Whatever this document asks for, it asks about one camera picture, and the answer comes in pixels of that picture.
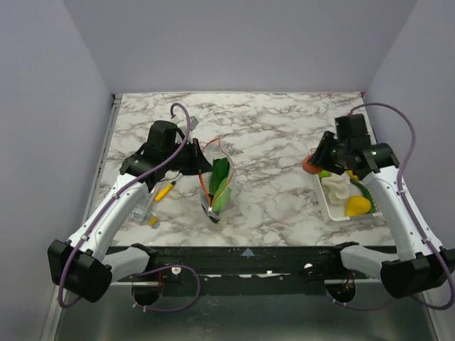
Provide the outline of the toy lemon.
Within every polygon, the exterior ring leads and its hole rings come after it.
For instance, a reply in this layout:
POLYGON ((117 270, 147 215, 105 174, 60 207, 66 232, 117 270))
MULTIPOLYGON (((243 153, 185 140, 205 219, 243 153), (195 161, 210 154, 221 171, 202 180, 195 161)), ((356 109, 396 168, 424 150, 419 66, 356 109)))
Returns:
POLYGON ((370 210, 370 202, 363 196, 351 196, 346 205, 346 216, 353 217, 358 215, 366 215, 370 210))

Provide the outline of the clear zip top bag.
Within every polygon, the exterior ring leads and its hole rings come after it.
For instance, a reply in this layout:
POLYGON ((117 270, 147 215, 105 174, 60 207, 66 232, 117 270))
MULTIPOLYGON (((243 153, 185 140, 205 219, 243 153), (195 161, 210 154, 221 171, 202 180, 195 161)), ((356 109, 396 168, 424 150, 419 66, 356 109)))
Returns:
POLYGON ((235 164, 220 137, 209 141, 202 152, 213 169, 199 176, 200 205, 208 219, 217 224, 234 207, 235 164))

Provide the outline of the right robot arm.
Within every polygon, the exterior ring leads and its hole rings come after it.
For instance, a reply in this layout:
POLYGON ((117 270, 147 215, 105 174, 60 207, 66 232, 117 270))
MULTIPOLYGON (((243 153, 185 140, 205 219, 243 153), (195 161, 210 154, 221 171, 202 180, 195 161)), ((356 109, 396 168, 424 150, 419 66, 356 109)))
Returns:
POLYGON ((328 259, 328 272, 335 278, 361 272, 380 280, 393 298, 440 287, 454 271, 454 250, 442 245, 417 209, 395 153, 388 144, 372 143, 362 114, 338 117, 335 125, 336 132, 323 134, 309 164, 359 177, 390 228, 396 252, 345 243, 328 259))

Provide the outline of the toy green vegetable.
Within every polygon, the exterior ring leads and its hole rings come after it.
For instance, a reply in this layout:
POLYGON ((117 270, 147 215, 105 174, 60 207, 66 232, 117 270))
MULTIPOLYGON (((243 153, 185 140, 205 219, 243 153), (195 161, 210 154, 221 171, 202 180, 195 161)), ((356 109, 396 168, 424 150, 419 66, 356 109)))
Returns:
POLYGON ((213 212, 220 212, 225 208, 225 206, 229 203, 230 201, 230 195, 231 195, 231 188, 230 187, 224 187, 217 190, 217 192, 214 195, 213 202, 212 202, 212 209, 213 212))

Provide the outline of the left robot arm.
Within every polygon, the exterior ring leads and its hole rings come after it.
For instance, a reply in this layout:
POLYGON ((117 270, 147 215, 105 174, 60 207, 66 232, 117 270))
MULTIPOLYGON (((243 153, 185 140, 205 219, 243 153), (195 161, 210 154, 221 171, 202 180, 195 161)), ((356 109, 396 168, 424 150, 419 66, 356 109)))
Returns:
POLYGON ((118 279, 136 274, 143 281, 151 280, 158 270, 150 258, 153 251, 134 244, 118 256, 108 255, 115 234, 167 172, 202 175, 212 169, 197 139, 189 141, 171 121, 155 121, 146 142, 123 161, 100 206, 66 241, 56 239, 48 247, 52 282, 95 303, 118 279))

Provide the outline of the toy peach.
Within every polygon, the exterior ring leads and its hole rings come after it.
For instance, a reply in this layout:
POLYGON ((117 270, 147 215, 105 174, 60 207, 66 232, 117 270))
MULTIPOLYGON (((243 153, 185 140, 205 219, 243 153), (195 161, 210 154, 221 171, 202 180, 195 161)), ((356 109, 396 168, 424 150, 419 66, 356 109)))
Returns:
POLYGON ((305 159, 302 161, 302 168, 304 171, 306 171, 308 174, 311 175, 318 175, 323 168, 321 166, 313 166, 309 163, 309 159, 312 157, 311 154, 307 155, 305 159))

